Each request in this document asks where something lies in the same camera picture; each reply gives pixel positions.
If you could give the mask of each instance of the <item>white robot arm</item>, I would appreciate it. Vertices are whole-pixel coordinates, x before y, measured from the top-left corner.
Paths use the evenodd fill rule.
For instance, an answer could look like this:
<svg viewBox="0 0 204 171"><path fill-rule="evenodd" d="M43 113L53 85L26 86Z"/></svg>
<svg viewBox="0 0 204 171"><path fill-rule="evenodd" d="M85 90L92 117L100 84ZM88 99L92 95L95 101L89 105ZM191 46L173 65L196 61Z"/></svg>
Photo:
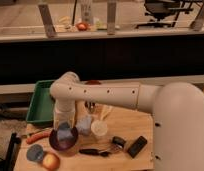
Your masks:
<svg viewBox="0 0 204 171"><path fill-rule="evenodd" d="M55 114L74 114L76 100L151 113L154 170L204 171L204 94L192 84L84 85L75 73L67 72L52 84L50 92L56 99L54 118Z"/></svg>

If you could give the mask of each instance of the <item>white cup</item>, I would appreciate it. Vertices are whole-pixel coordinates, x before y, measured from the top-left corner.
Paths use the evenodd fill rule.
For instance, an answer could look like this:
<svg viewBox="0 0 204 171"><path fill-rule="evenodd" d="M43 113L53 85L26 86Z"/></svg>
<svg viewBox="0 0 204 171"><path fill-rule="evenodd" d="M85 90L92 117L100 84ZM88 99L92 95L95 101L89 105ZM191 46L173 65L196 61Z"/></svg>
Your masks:
<svg viewBox="0 0 204 171"><path fill-rule="evenodd" d="M91 131L96 137L96 139L101 139L107 134L108 127L104 121L95 120L91 124Z"/></svg>

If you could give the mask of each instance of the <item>wooden cutting board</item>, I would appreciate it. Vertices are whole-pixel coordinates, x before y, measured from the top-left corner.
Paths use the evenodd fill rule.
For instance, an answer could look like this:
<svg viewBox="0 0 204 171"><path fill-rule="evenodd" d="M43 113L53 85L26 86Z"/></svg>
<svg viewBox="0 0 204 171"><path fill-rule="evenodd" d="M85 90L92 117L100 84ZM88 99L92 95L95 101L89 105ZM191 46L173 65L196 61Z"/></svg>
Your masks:
<svg viewBox="0 0 204 171"><path fill-rule="evenodd" d="M77 118L81 118L86 114L86 110L83 106L83 102L79 102L77 104ZM60 157L60 171L126 171L153 169L151 155L153 126L151 115L135 110L112 107L104 121L108 125L108 133L103 139L97 140L93 135L88 137L80 135L76 145L65 152L57 152L53 150L49 145L48 138L39 140L36 143L41 144L44 150L52 151ZM37 128L33 125L27 126L28 132L35 129ZM148 140L148 144L133 159L128 155L126 149L141 135ZM127 141L124 151L112 154L107 158L100 156L87 156L78 153L80 148L105 149L109 147L110 140L113 136L120 136ZM39 164L30 162L26 159L26 152L29 147L30 145L27 145L25 141L22 141L14 170L45 171L46 169Z"/></svg>

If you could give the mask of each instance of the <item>carrot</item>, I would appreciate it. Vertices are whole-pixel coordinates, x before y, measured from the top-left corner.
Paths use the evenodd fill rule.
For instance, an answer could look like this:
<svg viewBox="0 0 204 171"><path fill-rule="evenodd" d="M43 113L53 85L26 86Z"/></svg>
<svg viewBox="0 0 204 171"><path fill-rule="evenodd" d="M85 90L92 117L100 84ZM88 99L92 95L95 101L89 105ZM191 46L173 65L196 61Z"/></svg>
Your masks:
<svg viewBox="0 0 204 171"><path fill-rule="evenodd" d="M33 134L33 135L31 135L30 137L28 137L26 139L26 143L27 144L32 144L32 143L36 142L39 139L49 137L50 133L51 133L51 130Z"/></svg>

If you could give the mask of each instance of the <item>green tray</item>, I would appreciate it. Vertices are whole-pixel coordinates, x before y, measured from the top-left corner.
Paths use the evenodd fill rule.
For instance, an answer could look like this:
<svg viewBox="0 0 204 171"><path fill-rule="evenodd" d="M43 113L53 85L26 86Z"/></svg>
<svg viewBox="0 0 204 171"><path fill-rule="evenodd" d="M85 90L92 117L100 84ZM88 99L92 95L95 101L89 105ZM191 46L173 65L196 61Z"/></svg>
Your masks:
<svg viewBox="0 0 204 171"><path fill-rule="evenodd" d="M26 122L35 125L53 122L54 100L50 96L53 80L38 81L26 116Z"/></svg>

